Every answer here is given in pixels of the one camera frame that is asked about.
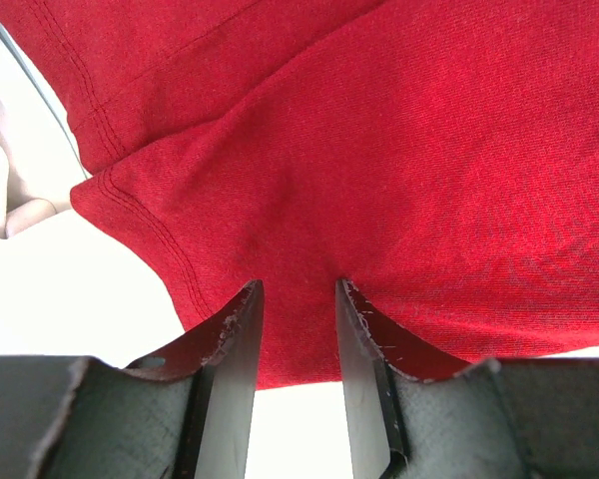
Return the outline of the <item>dark red t shirt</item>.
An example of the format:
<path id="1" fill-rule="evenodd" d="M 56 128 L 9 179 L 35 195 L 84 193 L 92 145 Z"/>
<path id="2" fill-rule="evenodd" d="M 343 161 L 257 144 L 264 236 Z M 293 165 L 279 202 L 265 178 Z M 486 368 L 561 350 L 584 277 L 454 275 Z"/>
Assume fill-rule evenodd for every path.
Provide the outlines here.
<path id="1" fill-rule="evenodd" d="M 599 1 L 0 1 L 74 210 L 192 328 L 267 295 L 259 384 L 336 380 L 334 285 L 464 360 L 599 346 Z"/>

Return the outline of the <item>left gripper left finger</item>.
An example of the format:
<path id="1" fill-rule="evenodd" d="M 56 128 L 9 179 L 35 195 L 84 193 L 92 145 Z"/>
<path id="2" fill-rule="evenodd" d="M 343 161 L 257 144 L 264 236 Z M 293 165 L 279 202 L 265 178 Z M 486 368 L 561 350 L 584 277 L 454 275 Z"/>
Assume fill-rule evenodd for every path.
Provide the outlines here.
<path id="1" fill-rule="evenodd" d="M 0 356 L 0 478 L 241 478 L 264 287 L 124 368 Z"/>

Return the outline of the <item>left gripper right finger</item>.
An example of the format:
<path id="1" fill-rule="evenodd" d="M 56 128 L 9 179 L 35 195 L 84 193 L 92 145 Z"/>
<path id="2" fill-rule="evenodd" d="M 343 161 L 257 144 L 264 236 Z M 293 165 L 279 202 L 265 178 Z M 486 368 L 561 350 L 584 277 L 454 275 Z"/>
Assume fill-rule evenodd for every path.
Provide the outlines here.
<path id="1" fill-rule="evenodd" d="M 470 364 L 336 285 L 357 478 L 599 478 L 599 358 Z"/>

